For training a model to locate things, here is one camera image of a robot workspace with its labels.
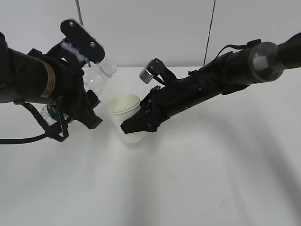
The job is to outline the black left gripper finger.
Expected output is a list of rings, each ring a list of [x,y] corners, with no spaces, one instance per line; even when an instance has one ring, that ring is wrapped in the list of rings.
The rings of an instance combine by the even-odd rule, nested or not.
[[[68,106],[68,115],[73,114],[72,119],[84,124],[88,129],[95,129],[103,121],[96,115],[94,109],[100,104],[100,99],[92,90],[83,91],[81,99],[74,99]]]
[[[74,54],[72,54],[70,51],[68,51],[62,47],[62,42],[53,46],[45,54],[43,54],[41,51],[39,51],[35,48],[32,48],[27,55],[38,58],[38,59],[48,59],[49,58],[49,59],[60,60],[60,59],[64,58],[66,61],[77,60],[77,58],[75,57]]]

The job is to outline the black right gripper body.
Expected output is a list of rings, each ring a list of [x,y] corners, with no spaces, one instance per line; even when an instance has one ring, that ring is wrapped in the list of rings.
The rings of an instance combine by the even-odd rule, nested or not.
[[[162,114],[162,123],[188,109],[188,85],[186,82],[174,82],[168,86],[156,86],[155,110]]]

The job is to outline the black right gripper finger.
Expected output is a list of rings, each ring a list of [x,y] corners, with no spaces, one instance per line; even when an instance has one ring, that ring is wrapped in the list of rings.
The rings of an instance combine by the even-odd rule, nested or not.
[[[156,132],[162,123],[162,114],[158,111],[140,109],[121,124],[125,134],[135,132]]]
[[[147,96],[140,102],[142,111],[154,111],[155,110],[155,91],[151,90]]]

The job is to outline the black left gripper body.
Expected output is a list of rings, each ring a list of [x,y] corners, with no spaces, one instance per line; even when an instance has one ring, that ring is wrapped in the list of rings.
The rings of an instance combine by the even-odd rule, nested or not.
[[[68,106],[72,104],[74,99],[78,99],[79,102],[81,99],[80,96],[83,94],[83,91],[85,91],[83,82],[84,71],[82,67],[86,62],[79,62],[78,60],[66,61],[64,58],[60,60],[66,67],[66,72],[61,76],[59,82],[59,97],[62,98],[62,102],[61,106],[58,106],[58,104],[52,104],[50,106],[55,107],[58,113],[58,121],[60,113],[63,114],[65,120],[73,121],[73,114],[71,116],[68,115]]]

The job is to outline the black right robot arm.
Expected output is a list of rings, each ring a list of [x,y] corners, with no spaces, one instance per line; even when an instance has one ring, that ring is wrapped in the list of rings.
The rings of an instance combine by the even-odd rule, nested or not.
[[[245,45],[227,45],[205,66],[178,79],[155,58],[141,71],[144,83],[156,80],[140,102],[140,110],[121,123],[124,133],[156,132],[161,123],[218,95],[228,95],[250,85],[277,80],[285,70],[301,65],[301,36],[281,44],[252,40]]]

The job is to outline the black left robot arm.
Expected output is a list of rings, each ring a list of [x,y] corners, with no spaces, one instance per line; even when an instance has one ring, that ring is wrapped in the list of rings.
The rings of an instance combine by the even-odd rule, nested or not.
[[[18,52],[8,47],[1,34],[0,101],[56,106],[70,121],[95,129],[102,122],[94,112],[100,100],[84,89],[84,64],[59,44],[46,54],[36,49],[28,54]]]

